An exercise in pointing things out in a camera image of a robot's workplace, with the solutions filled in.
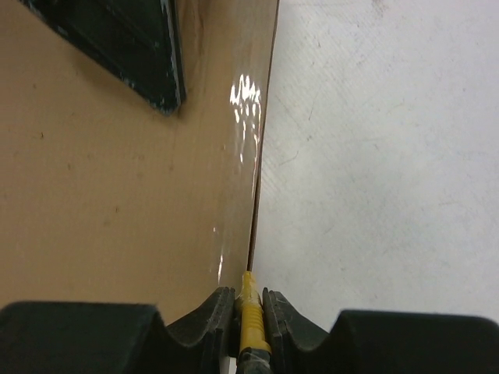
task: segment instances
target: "cardboard edge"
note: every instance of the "cardboard edge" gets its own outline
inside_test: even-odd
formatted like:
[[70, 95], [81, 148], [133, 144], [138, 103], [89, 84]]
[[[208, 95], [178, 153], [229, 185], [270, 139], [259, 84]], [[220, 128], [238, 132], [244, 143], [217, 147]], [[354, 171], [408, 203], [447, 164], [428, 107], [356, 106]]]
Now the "cardboard edge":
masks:
[[267, 110], [268, 110], [268, 92], [271, 85], [271, 71], [272, 71], [272, 60], [274, 58], [274, 44], [275, 36], [278, 30], [278, 14], [280, 0], [277, 0], [275, 6], [275, 20], [274, 20], [274, 33], [272, 35], [272, 49], [271, 49], [271, 60], [269, 61], [268, 77], [267, 77], [267, 91], [265, 93], [265, 113], [264, 120], [261, 123], [261, 133], [260, 133], [260, 149], [258, 150], [258, 172], [257, 172], [257, 183], [255, 185], [255, 201], [253, 206], [253, 218], [251, 222], [251, 231], [249, 234], [249, 248], [248, 248], [248, 263], [246, 269], [251, 271], [253, 269], [253, 260], [255, 256], [255, 246], [257, 241], [257, 229], [258, 229], [258, 207], [260, 205], [260, 186], [261, 186], [261, 175], [262, 175], [262, 156], [264, 152], [264, 134], [265, 134], [265, 123], [267, 122]]

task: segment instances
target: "yellow cable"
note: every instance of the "yellow cable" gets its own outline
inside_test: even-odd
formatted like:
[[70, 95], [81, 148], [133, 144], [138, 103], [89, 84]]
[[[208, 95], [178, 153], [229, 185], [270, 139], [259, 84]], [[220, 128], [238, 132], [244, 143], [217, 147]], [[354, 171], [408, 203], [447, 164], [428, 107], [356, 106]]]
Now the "yellow cable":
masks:
[[250, 271], [246, 271], [242, 276], [239, 303], [242, 313], [239, 352], [246, 348], [256, 348], [271, 353], [271, 346], [265, 341], [264, 311], [258, 295], [257, 282]]

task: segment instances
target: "cardboard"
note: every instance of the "cardboard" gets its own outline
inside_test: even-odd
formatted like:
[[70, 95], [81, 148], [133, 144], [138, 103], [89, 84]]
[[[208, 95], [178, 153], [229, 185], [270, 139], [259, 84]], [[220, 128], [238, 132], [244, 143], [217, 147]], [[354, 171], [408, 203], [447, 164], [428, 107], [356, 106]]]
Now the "cardboard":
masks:
[[166, 118], [25, 7], [0, 10], [0, 305], [144, 302], [167, 321], [246, 269], [277, 0], [178, 1]]

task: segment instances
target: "concrete floor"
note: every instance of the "concrete floor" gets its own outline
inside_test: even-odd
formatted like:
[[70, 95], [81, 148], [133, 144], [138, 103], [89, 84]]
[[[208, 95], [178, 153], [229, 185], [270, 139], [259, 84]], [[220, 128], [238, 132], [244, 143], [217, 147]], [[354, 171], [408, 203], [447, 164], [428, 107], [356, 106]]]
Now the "concrete floor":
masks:
[[340, 309], [499, 320], [499, 2], [281, 0], [254, 271]]

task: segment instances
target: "tan cardboard surface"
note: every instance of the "tan cardboard surface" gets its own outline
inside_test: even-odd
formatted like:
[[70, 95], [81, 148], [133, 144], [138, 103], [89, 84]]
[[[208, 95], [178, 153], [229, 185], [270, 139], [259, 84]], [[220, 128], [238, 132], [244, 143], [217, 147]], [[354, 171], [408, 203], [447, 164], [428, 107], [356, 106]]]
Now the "tan cardboard surface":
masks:
[[246, 268], [275, 0], [178, 1], [188, 99], [166, 118], [0, 7], [0, 306], [152, 302], [168, 321]]

